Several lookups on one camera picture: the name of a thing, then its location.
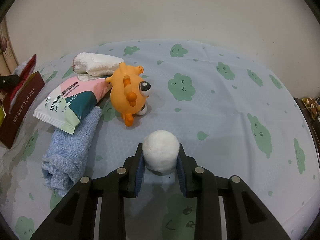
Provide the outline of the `light blue towel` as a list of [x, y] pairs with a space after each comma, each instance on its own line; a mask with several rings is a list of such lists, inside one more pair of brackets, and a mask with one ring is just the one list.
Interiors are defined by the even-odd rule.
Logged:
[[84, 175], [88, 152], [102, 113], [100, 107], [93, 107], [73, 134], [55, 129], [42, 157], [41, 170], [46, 187], [60, 197], [64, 197]]

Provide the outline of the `brown patterned object at edge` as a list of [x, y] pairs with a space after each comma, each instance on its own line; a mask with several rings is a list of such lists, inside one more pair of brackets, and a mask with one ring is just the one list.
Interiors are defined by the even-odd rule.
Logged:
[[319, 103], [314, 98], [302, 98], [305, 108], [309, 111], [311, 118], [316, 120], [319, 117]]

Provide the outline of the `orange squishy toy animal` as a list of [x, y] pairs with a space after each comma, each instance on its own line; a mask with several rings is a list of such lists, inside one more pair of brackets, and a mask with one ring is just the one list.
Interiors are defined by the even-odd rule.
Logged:
[[111, 84], [110, 100], [120, 113], [127, 127], [133, 125], [135, 115], [144, 115], [147, 111], [146, 99], [151, 92], [151, 84], [140, 76], [142, 66], [131, 66], [121, 62], [114, 73], [105, 79]]

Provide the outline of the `beige patterned curtain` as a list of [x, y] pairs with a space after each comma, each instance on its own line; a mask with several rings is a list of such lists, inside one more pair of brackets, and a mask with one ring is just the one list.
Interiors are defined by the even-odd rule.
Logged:
[[18, 61], [9, 37], [6, 17], [1, 21], [1, 53], [8, 71], [12, 74], [18, 66]]

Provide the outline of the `white fluffy ball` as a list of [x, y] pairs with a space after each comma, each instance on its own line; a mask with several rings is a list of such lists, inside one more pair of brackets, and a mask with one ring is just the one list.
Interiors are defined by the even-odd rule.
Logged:
[[146, 167], [156, 173], [171, 173], [177, 164], [180, 144], [165, 130], [157, 130], [143, 140], [142, 150]]

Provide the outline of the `white sock red cuff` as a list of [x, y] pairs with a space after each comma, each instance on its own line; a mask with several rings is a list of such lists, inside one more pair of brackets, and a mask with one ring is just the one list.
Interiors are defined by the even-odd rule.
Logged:
[[112, 75], [124, 60], [106, 54], [80, 53], [73, 59], [73, 71], [76, 74], [91, 76]]

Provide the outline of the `dark red toffee tin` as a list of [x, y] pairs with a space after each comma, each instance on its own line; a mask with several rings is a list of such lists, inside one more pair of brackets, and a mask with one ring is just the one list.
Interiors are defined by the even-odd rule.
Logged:
[[11, 109], [11, 113], [4, 117], [1, 124], [1, 143], [8, 149], [12, 148], [18, 129], [35, 101], [37, 95], [44, 87], [44, 80], [39, 72], [33, 73], [18, 94]]

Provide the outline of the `blue cloud print tablecloth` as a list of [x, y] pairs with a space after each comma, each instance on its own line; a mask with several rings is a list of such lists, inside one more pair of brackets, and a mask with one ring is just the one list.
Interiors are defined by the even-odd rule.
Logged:
[[[108, 175], [156, 130], [173, 133], [186, 155], [220, 177], [241, 177], [291, 239], [301, 239], [319, 212], [319, 164], [306, 120], [293, 96], [267, 67], [194, 41], [108, 43], [85, 51], [144, 67], [151, 83], [146, 115], [126, 127], [109, 103], [88, 153], [86, 175]], [[1, 147], [1, 213], [20, 239], [30, 239], [61, 200], [44, 185], [41, 164], [54, 127], [33, 117], [58, 85], [75, 76], [79, 52], [38, 63], [46, 85], [8, 150]], [[127, 239], [193, 239], [195, 216], [176, 174], [146, 170], [136, 199], [125, 200]]]

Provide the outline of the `pink green wipes packet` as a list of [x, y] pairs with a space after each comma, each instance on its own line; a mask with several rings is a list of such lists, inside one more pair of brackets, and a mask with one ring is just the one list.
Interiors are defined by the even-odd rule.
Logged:
[[56, 87], [35, 109], [33, 116], [68, 134], [107, 94], [112, 85], [104, 76], [81, 74]]

